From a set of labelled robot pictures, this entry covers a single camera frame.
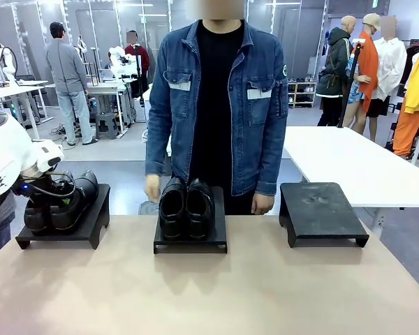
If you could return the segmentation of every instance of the light blue jeans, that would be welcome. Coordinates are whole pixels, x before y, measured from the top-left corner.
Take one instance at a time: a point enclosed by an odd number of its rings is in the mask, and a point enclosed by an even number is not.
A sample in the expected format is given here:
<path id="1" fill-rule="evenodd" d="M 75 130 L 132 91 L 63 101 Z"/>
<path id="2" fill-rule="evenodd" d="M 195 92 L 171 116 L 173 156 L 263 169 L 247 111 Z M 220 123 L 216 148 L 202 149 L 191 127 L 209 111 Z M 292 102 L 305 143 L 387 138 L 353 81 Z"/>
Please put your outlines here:
<path id="1" fill-rule="evenodd" d="M 90 127 L 90 112 L 84 91 L 70 93 L 57 92 L 57 100 L 59 101 L 61 111 L 64 113 L 64 127 L 67 135 L 67 142 L 73 144 L 76 141 L 75 127 L 73 125 L 73 122 L 75 121 L 75 112 L 81 126 L 82 143 L 90 143 L 93 133 Z"/>

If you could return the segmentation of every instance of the jacket pocket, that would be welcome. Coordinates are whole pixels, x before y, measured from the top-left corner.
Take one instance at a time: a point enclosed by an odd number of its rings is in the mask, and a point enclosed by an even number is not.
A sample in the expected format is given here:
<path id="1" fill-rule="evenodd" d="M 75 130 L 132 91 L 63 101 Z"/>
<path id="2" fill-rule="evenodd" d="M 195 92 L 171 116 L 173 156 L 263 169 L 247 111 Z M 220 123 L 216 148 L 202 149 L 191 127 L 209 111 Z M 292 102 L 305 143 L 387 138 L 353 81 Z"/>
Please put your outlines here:
<path id="1" fill-rule="evenodd" d="M 249 106 L 249 124 L 264 124 L 272 100 L 275 80 L 247 80 L 247 100 Z"/>
<path id="2" fill-rule="evenodd" d="M 170 106 L 173 116 L 186 117 L 191 94 L 191 73 L 165 71 L 163 77 L 170 87 Z"/>

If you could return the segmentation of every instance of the hand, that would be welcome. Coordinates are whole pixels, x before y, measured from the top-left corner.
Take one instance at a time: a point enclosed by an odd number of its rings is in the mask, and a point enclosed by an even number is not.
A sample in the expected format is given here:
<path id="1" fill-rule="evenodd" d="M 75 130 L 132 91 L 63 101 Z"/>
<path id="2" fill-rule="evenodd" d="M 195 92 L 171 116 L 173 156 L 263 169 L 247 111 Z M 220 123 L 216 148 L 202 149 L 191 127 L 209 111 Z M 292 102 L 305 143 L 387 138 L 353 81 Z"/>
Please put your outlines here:
<path id="1" fill-rule="evenodd" d="M 274 197 L 254 193 L 253 203 L 251 204 L 251 213 L 255 215 L 264 215 L 268 213 L 274 205 Z"/>
<path id="2" fill-rule="evenodd" d="M 364 82 L 366 84 L 369 84 L 371 82 L 371 77 L 368 77 L 367 75 L 359 75 L 357 77 L 358 82 Z"/>
<path id="3" fill-rule="evenodd" d="M 156 174 L 148 174 L 146 176 L 145 193 L 150 201 L 160 202 L 160 176 Z"/>

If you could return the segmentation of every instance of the white pocket patch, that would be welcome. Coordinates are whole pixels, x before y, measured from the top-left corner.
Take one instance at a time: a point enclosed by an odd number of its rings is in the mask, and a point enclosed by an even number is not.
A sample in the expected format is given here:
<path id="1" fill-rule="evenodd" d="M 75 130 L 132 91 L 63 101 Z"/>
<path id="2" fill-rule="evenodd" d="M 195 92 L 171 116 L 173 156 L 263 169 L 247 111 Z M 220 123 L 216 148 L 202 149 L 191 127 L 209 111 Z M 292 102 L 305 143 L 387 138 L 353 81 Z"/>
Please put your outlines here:
<path id="1" fill-rule="evenodd" d="M 191 81 L 189 82 L 180 82 L 179 84 L 169 83 L 171 89 L 179 89 L 180 91 L 190 91 L 191 90 Z"/>
<path id="2" fill-rule="evenodd" d="M 260 89 L 249 89 L 247 90 L 247 98 L 249 100 L 265 99 L 272 97 L 272 90 L 262 92 Z"/>

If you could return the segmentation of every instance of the man's right hand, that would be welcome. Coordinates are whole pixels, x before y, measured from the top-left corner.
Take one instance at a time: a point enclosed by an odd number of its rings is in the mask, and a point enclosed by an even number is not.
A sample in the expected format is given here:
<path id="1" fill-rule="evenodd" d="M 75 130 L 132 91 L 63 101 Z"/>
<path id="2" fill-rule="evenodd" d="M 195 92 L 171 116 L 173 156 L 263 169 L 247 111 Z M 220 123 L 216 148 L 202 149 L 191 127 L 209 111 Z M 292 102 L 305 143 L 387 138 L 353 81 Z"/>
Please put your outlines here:
<path id="1" fill-rule="evenodd" d="M 372 81 L 371 77 L 368 77 L 367 75 L 359 75 L 357 77 L 358 82 L 364 82 L 366 84 L 369 84 Z"/>
<path id="2" fill-rule="evenodd" d="M 146 176 L 146 195 L 150 201 L 158 203 L 160 201 L 160 176 L 148 174 Z"/>

